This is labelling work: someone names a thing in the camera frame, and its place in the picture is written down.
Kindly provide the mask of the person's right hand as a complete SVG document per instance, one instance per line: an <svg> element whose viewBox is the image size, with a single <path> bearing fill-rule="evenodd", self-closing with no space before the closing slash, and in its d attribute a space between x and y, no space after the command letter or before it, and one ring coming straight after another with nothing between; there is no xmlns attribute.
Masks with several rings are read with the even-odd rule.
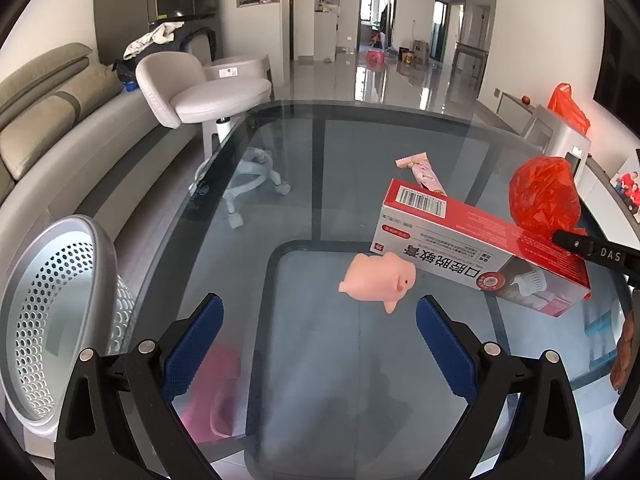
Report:
<svg viewBox="0 0 640 480"><path fill-rule="evenodd" d="M626 315L623 331L616 346L616 359L610 374L613 389L621 394L626 385L632 362L632 345L634 344L634 314Z"/></svg>

